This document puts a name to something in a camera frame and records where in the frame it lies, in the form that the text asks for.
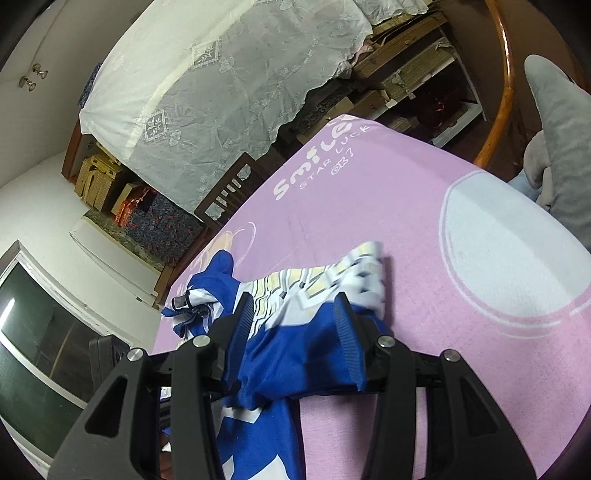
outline wooden furniture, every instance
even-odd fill
[[[496,33],[501,44],[505,83],[503,87],[503,97],[501,98],[499,110],[496,113],[495,122],[492,125],[491,131],[488,134],[484,145],[480,149],[480,153],[474,161],[474,165],[484,170],[486,170],[490,164],[492,155],[497,149],[501,137],[507,128],[515,101],[515,68],[513,65],[513,53],[511,50],[511,42],[509,41],[509,34],[507,33],[505,18],[499,8],[498,0],[486,0],[486,5],[491,12],[496,27]]]
[[[238,177],[238,174],[246,166],[250,167],[251,172],[248,178],[242,180]],[[212,191],[195,208],[195,215],[213,232],[218,233],[248,197],[265,182],[268,176],[261,165],[248,153],[243,153],[216,183]],[[222,215],[217,219],[213,219],[207,214],[207,209],[214,204],[223,210]]]

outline blue cloth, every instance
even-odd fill
[[[359,270],[360,261],[351,263],[352,272],[345,275],[354,277],[355,281],[358,281],[359,277],[364,279],[370,275],[365,270]],[[222,305],[222,315],[232,313],[241,286],[245,285],[232,277],[232,270],[231,254],[220,251],[212,258],[204,272],[191,278],[187,289],[189,292],[194,289],[208,292]],[[269,277],[263,279],[264,284],[270,283]],[[320,277],[321,275],[318,275],[312,281],[309,280],[308,285]],[[298,283],[300,284],[293,283],[293,288],[301,293],[305,285],[304,282]],[[383,294],[383,284],[378,283],[380,286],[376,287],[376,290],[379,296]],[[362,293],[367,292],[365,287],[361,290]],[[290,312],[298,311],[299,305],[296,305],[295,310],[286,310],[280,322],[275,322],[269,327],[263,325],[256,333],[251,332],[238,374],[241,388],[236,395],[224,400],[226,408],[223,411],[226,414],[217,436],[222,463],[225,468],[230,463],[233,466],[232,480],[247,480],[265,469],[269,470],[265,473],[273,475],[277,480],[303,480],[296,430],[299,426],[295,425],[291,416],[288,399],[331,394],[345,388],[360,389],[365,385],[365,372],[362,372],[361,384],[356,384],[349,373],[350,363],[345,360],[333,313],[332,299],[336,293],[338,292],[333,291],[326,301],[317,307],[311,320],[305,323],[294,325],[298,319],[287,317]],[[301,300],[293,295],[285,300],[289,301],[298,303]],[[258,300],[255,297],[255,309],[257,304]],[[355,312],[373,318],[381,332],[389,333],[389,329],[372,309],[354,303],[352,307]],[[163,314],[175,316],[183,312],[166,308]],[[175,326],[175,331],[181,335],[188,329],[192,337],[207,333],[208,324],[209,322],[202,322],[201,318],[196,321],[195,318],[188,317]],[[363,359],[358,360],[362,366]],[[249,410],[246,412],[247,415],[256,417],[256,420],[250,422],[231,418],[234,414],[229,412],[236,412],[236,416],[240,416],[241,409]],[[171,445],[174,449],[174,439],[171,440]]]

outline fabric pile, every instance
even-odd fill
[[[243,292],[254,298],[255,317],[238,374],[240,390],[212,407],[226,480],[305,478],[291,402],[363,390],[365,373],[352,380],[345,360],[349,347],[339,340],[333,302],[344,292],[357,314],[389,332],[382,321],[381,256],[380,244],[366,242],[333,265],[289,268],[241,283],[232,277],[231,254],[222,250],[191,278],[180,299],[183,306],[163,310],[174,317],[182,344],[232,313]],[[162,398],[170,395],[169,388],[163,389]]]

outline white wall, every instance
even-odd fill
[[[63,158],[49,158],[0,189],[0,252],[19,240],[66,290],[150,351],[160,314],[136,300],[69,235],[89,207],[61,176]]]
[[[0,187],[66,149],[92,70],[151,2],[57,0],[33,23],[0,72]],[[32,92],[18,87],[21,76]]]

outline cabinet knob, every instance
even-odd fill
[[[35,89],[36,83],[33,83],[27,77],[21,77],[21,80],[18,82],[18,86],[23,88],[25,85],[29,86],[29,92],[32,92]]]
[[[36,63],[35,65],[33,65],[32,70],[33,70],[33,73],[36,73],[41,77],[41,80],[45,80],[45,78],[47,77],[47,70],[41,71],[41,64],[40,63]]]

